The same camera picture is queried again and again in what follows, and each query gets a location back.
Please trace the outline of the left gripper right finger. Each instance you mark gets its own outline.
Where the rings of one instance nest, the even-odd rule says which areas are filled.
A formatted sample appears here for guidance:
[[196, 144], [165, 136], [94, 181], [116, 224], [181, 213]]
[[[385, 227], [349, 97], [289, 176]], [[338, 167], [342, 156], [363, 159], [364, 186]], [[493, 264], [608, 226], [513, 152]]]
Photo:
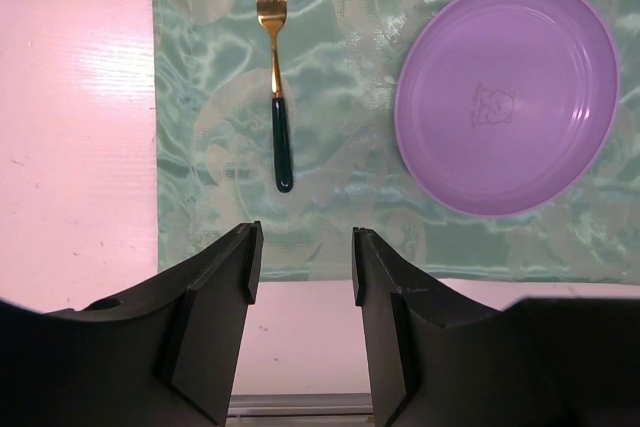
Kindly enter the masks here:
[[379, 426], [635, 426], [639, 303], [472, 300], [404, 260], [375, 231], [353, 232]]

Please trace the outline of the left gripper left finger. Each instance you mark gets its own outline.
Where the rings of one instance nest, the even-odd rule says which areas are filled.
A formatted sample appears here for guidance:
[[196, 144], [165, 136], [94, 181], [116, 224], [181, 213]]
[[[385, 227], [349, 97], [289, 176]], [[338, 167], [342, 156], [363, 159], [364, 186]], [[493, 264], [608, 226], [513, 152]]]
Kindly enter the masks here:
[[242, 223], [197, 255], [81, 310], [1, 306], [5, 426], [221, 426], [263, 233]]

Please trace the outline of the lilac plastic plate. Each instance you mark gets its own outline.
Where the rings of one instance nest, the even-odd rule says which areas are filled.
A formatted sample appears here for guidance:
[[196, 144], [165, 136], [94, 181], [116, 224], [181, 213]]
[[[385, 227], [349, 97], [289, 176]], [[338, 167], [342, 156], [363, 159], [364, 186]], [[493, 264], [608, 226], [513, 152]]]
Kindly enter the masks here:
[[404, 61], [396, 140], [434, 200], [507, 217], [584, 174], [619, 97], [616, 44], [588, 0], [453, 0]]

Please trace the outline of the teal patterned satin cloth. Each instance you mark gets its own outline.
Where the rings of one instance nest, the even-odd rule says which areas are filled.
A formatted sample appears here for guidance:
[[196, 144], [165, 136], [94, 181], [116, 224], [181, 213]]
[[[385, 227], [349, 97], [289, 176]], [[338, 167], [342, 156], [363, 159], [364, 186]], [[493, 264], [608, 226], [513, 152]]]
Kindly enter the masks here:
[[590, 0], [621, 60], [618, 120], [598, 160], [559, 199], [506, 219], [432, 201], [392, 138], [401, 64], [449, 1], [289, 0], [279, 50], [295, 184], [282, 194], [255, 0], [152, 0], [159, 268], [257, 220], [270, 281], [347, 278], [362, 226], [438, 276], [637, 283], [639, 0]]

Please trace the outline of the gold fork green handle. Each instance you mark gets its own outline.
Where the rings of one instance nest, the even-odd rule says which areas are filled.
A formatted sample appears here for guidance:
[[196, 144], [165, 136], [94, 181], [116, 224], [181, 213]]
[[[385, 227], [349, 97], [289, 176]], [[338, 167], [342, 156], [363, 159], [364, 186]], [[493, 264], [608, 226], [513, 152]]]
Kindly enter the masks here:
[[294, 185], [288, 113], [277, 46], [278, 34], [286, 23], [287, 6], [288, 0], [256, 0], [258, 22], [270, 38], [273, 161], [276, 188], [281, 193], [290, 192]]

